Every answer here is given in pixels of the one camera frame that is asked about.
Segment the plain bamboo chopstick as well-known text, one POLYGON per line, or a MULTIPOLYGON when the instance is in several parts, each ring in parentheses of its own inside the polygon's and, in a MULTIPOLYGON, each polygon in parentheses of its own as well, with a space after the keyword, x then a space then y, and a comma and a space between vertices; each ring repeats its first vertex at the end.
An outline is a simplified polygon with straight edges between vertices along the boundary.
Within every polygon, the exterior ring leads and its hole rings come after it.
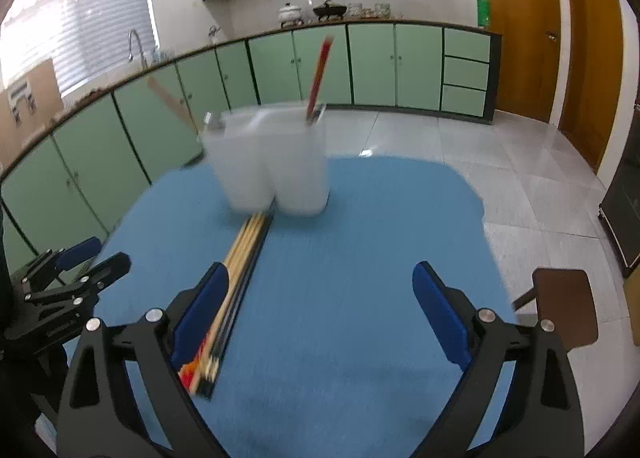
POLYGON ((179 371, 180 380, 191 395, 196 393, 198 382, 200 382, 204 371, 206 371, 209 352, 218 336, 218 332, 221 330, 224 315, 227 314, 230 308, 231 300, 238 291, 242 271, 246 267, 250 252, 254 248, 266 218, 267 215, 265 213, 257 213, 246 220, 224 259, 224 267, 228 270, 229 277, 228 292, 222 301, 219 312, 206 332, 194 360, 184 365, 179 371))

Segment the window blind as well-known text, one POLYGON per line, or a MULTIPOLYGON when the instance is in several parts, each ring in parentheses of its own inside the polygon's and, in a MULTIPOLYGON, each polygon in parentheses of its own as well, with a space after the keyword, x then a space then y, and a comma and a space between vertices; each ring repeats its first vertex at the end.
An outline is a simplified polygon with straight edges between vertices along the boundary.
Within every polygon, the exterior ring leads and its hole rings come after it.
POLYGON ((66 93, 157 46, 150 0, 14 0, 1 24, 1 80, 8 85, 51 59, 66 93))

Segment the blue table mat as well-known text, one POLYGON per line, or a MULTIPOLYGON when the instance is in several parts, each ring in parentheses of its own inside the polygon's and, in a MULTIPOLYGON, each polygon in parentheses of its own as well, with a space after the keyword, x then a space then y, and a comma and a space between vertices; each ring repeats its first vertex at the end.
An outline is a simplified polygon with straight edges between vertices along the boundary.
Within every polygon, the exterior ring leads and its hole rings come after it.
MULTIPOLYGON (((480 197, 450 166, 333 158, 313 218, 277 212, 211 400, 195 406, 232 457, 409 457, 461 377, 412 290, 427 261, 445 285, 514 322, 480 197)), ((130 256, 99 295, 107 326, 167 308, 230 250, 245 216, 206 163, 170 171, 96 259, 130 256)))

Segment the white double utensil holder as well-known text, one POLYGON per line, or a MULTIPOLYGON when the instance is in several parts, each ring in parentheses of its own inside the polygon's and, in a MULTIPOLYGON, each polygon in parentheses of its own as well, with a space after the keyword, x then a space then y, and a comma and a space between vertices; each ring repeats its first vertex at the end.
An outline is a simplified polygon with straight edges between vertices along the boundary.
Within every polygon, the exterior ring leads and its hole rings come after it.
POLYGON ((222 132, 200 131, 205 159, 233 210, 315 216, 329 201, 326 105, 306 122, 305 102, 217 112, 222 132))

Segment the cardboard box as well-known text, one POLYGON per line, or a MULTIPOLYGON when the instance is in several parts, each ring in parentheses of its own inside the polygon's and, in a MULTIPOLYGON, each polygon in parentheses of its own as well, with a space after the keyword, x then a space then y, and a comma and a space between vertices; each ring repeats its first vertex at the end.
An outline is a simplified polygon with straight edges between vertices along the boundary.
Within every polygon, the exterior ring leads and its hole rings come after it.
POLYGON ((47 58, 1 92, 1 170, 64 109, 53 60, 47 58))

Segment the red patterned chopstick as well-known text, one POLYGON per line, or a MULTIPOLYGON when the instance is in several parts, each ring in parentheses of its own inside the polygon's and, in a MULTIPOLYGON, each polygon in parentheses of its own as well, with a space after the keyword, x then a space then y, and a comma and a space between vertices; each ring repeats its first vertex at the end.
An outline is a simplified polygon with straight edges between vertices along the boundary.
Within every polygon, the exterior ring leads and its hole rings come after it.
POLYGON ((311 124, 314 122, 314 110, 317 106, 318 95, 321 88, 324 72, 326 71, 326 63, 334 41, 334 36, 330 34, 326 36, 321 44, 316 70, 314 70, 314 78, 311 82, 310 93, 306 108, 306 122, 311 124))

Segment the silver metal spoon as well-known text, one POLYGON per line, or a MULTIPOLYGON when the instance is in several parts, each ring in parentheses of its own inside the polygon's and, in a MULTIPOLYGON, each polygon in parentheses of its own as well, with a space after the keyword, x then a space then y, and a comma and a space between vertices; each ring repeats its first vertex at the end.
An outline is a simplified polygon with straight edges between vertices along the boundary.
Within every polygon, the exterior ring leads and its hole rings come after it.
POLYGON ((224 130, 224 122, 221 115, 216 112, 207 111, 203 119, 202 131, 207 133, 222 132, 224 130))

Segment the brown wooden stool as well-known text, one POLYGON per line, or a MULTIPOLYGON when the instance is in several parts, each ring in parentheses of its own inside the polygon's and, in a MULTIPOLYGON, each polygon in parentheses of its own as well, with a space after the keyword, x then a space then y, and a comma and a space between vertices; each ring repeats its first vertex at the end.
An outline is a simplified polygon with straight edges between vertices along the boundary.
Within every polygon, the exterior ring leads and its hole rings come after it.
POLYGON ((597 312, 584 270, 538 267, 532 279, 532 288, 512 303, 514 311, 535 302, 538 320, 552 322, 567 352, 597 342, 597 312))

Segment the black glass cabinet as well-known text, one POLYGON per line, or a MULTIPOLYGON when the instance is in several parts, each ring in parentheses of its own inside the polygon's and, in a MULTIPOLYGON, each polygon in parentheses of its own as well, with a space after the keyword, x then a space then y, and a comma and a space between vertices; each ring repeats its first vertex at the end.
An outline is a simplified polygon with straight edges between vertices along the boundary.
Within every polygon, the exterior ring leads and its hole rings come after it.
POLYGON ((617 248, 622 274, 628 277, 639 264, 640 142, 639 103, 634 104, 626 146, 613 181, 600 204, 600 219, 617 248))

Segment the green lower kitchen cabinets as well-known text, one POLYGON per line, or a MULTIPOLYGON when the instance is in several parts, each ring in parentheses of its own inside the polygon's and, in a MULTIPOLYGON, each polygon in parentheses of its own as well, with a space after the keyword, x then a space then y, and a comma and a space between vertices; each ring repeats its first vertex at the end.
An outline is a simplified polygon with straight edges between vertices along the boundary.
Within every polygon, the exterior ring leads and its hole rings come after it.
POLYGON ((106 237, 166 172, 198 158, 194 133, 146 86, 154 77, 189 109, 303 100, 322 40, 334 36, 319 100, 491 122, 501 39, 432 22, 334 22, 202 48, 90 96, 55 117, 1 173, 11 270, 37 253, 106 237))

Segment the red bamboo chopstick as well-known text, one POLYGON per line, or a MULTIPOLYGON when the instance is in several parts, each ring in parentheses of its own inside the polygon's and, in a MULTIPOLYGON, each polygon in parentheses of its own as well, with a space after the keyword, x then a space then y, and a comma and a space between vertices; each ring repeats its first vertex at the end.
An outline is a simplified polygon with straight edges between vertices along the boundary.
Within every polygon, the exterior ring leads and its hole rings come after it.
POLYGON ((175 98, 164 88, 154 77, 148 77, 146 86, 149 90, 169 109, 171 110, 188 128, 194 133, 198 132, 188 107, 178 98, 175 98))

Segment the kitchen faucet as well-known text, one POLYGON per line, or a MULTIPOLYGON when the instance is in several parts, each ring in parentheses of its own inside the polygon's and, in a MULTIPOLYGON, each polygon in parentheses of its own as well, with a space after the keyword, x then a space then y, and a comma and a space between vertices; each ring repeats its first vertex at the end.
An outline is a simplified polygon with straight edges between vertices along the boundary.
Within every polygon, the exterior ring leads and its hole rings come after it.
POLYGON ((139 57, 141 68, 148 68, 148 63, 146 62, 145 54, 143 51, 142 41, 136 29, 131 29, 128 32, 128 48, 128 62, 133 62, 136 57, 139 57))

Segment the green bottle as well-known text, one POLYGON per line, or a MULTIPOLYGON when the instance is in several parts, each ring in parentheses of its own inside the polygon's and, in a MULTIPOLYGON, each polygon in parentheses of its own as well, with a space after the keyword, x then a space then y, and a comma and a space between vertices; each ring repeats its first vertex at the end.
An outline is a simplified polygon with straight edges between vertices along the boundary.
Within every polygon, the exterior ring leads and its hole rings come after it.
POLYGON ((488 29, 490 27, 490 2, 489 0, 476 0, 477 27, 488 29))

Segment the black wok pan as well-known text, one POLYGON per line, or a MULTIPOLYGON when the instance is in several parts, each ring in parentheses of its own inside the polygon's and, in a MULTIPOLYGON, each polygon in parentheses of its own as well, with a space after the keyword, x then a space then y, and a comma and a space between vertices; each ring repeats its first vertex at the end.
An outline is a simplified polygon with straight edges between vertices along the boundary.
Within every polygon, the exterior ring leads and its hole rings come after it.
POLYGON ((347 12, 347 6, 344 4, 338 4, 332 0, 325 0, 319 6, 312 9, 318 22, 327 22, 328 20, 342 20, 347 12))

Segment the wooden door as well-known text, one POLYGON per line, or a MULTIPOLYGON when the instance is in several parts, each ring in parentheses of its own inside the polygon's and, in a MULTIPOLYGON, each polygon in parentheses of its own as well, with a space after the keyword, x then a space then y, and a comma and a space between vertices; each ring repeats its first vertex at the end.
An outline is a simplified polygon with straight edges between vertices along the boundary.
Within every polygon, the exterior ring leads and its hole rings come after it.
POLYGON ((560 0, 489 0, 501 36, 497 108, 549 122, 560 61, 560 0))
POLYGON ((560 131, 598 170, 613 129, 624 60, 620 0, 570 0, 570 64, 560 131))

